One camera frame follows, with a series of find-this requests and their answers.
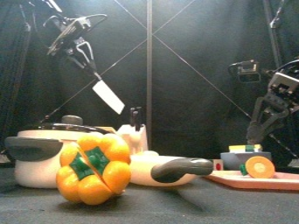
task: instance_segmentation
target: pan handle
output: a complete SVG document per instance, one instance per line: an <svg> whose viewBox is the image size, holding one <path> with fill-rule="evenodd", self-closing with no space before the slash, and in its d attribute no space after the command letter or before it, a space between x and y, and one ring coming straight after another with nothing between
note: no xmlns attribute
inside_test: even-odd
<svg viewBox="0 0 299 224"><path fill-rule="evenodd" d="M178 181L185 174L207 176L213 173L213 162L205 158L178 158L165 164L158 164L151 170L152 179L161 183Z"/></svg>

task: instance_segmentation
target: saucepan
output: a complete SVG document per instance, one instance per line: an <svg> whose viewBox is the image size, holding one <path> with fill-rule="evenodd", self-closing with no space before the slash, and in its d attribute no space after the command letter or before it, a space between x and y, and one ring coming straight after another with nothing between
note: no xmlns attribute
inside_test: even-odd
<svg viewBox="0 0 299 224"><path fill-rule="evenodd" d="M131 156L131 183L143 186L179 186L213 173L214 164L198 157L159 156L158 153Z"/></svg>

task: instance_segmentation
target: black curtain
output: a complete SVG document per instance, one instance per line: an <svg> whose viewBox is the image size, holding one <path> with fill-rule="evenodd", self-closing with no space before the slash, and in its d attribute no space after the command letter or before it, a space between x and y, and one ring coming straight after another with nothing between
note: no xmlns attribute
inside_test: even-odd
<svg viewBox="0 0 299 224"><path fill-rule="evenodd" d="M229 66L257 60L262 68L277 68L266 9L261 0L152 2L152 150L163 155L218 158L231 144L246 143L250 122L246 113L251 115L257 98L267 92L269 82L263 76L261 82L239 83L238 76L227 71ZM273 16L279 2L270 2ZM283 62L298 56L298 1L287 2L283 23L277 31ZM55 109L59 110L51 122L59 122L62 116L72 114L82 116L87 125L115 129L128 123L131 107L142 106L146 111L147 1L56 0L56 3L70 18L98 13L108 16L86 40L92 45L98 72L104 74L103 79L126 109L122 115L111 110L91 89L95 77L86 75L66 57L47 56L47 45L55 33L39 29L32 33L15 107L2 106L2 123L7 115L14 118L12 125L2 126L11 136ZM2 52L18 55L22 45L14 45L11 37L24 33L18 29L18 25L24 27L24 18L18 5L14 10L0 14L8 30L2 30L2 39L7 39L14 49ZM47 16L44 10L38 10L38 26ZM10 46L4 41L2 45L2 49ZM7 86L2 91L15 95L12 84ZM274 152L278 163L290 159L271 139L265 145L266 150Z"/></svg>
<svg viewBox="0 0 299 224"><path fill-rule="evenodd" d="M32 27L18 3L0 4L0 142L10 136Z"/></svg>

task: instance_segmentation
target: pot lid knob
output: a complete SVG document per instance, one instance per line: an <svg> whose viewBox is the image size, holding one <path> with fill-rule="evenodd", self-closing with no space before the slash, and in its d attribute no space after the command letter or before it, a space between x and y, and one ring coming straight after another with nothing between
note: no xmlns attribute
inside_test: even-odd
<svg viewBox="0 0 299 224"><path fill-rule="evenodd" d="M62 119L60 119L62 123L67 123L67 124L76 124L76 125L83 125L83 119L76 116L76 115L66 115Z"/></svg>

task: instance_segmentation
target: black table surface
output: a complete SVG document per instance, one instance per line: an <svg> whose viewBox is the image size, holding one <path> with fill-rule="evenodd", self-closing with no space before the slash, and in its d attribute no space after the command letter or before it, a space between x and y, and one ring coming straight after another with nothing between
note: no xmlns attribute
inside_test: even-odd
<svg viewBox="0 0 299 224"><path fill-rule="evenodd" d="M0 223L299 223L299 192L249 191L198 177L177 187L130 184L99 206L15 183L0 168Z"/></svg>

